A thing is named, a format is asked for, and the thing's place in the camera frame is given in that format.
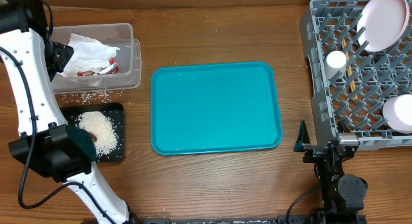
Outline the white napkin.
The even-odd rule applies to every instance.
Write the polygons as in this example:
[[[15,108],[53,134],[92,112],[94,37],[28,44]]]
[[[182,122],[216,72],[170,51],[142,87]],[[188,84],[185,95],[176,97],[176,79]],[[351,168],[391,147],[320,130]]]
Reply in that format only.
[[[96,39],[72,33],[68,46],[74,49],[69,62],[60,73],[63,77],[75,77],[78,72],[98,73],[111,65],[110,60],[117,55],[118,47],[109,46]]]

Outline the white pink bowl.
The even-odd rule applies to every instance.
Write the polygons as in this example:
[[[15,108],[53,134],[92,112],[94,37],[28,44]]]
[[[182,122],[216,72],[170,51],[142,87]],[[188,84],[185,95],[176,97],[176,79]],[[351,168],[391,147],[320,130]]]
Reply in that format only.
[[[399,133],[411,134],[411,97],[405,94],[391,98],[382,109],[388,126]]]

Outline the red snack wrapper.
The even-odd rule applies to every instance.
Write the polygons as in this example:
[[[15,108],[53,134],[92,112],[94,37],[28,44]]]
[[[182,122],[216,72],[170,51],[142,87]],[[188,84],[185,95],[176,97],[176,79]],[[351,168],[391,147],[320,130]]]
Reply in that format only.
[[[99,71],[85,71],[85,72],[78,72],[78,77],[83,76],[94,76],[94,75],[110,75],[110,74],[117,74],[119,72],[118,64],[115,59],[109,60],[109,66],[100,69]]]

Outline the small white cup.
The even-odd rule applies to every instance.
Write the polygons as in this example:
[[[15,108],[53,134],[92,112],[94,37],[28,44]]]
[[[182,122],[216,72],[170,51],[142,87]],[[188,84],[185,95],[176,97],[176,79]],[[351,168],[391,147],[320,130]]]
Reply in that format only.
[[[327,79],[331,79],[336,73],[345,73],[347,57],[343,51],[331,51],[324,60],[324,72]]]

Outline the white rice pile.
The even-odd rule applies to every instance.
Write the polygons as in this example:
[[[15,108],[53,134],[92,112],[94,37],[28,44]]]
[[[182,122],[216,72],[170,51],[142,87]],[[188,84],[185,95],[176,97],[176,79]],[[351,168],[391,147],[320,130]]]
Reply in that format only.
[[[118,135],[115,133],[113,122],[100,111],[90,111],[79,115],[76,126],[91,133],[95,137],[97,156],[110,154],[117,148]]]

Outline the brown food scrap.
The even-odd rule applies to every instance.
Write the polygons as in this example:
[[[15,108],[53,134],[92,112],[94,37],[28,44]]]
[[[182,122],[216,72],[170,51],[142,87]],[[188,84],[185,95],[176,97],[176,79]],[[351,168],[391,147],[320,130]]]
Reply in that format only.
[[[97,141],[97,137],[96,137],[93,133],[88,132],[88,140],[89,140],[90,142],[96,142],[96,141]]]

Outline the white round plate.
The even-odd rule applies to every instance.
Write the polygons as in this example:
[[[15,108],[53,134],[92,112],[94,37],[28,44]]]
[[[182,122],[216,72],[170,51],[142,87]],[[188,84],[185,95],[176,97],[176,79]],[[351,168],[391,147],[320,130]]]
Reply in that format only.
[[[369,52],[389,48],[405,32],[409,15],[406,0],[370,0],[357,22],[359,44]]]

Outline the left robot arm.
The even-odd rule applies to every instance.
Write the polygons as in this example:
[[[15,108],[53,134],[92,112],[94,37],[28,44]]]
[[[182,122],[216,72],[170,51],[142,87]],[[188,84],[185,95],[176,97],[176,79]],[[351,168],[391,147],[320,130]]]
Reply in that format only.
[[[43,0],[6,0],[1,6],[1,58],[18,112],[19,138],[10,154],[34,171],[71,189],[98,223],[134,223],[135,215],[97,167],[90,134],[70,126],[51,81],[63,71],[73,48],[51,40],[53,16]]]

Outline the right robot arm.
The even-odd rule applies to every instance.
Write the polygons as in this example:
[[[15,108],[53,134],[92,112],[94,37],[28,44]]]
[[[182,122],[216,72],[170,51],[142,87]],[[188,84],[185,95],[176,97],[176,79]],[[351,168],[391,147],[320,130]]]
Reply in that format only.
[[[368,189],[366,180],[352,174],[345,174],[342,163],[354,157],[359,139],[354,133],[344,130],[337,139],[326,145],[312,145],[304,121],[294,146],[295,152],[303,153],[303,162],[312,163],[319,180],[319,186],[300,195],[286,212],[287,223],[366,223],[360,216]],[[321,191],[323,207],[315,209],[308,216],[291,216],[297,202]]]

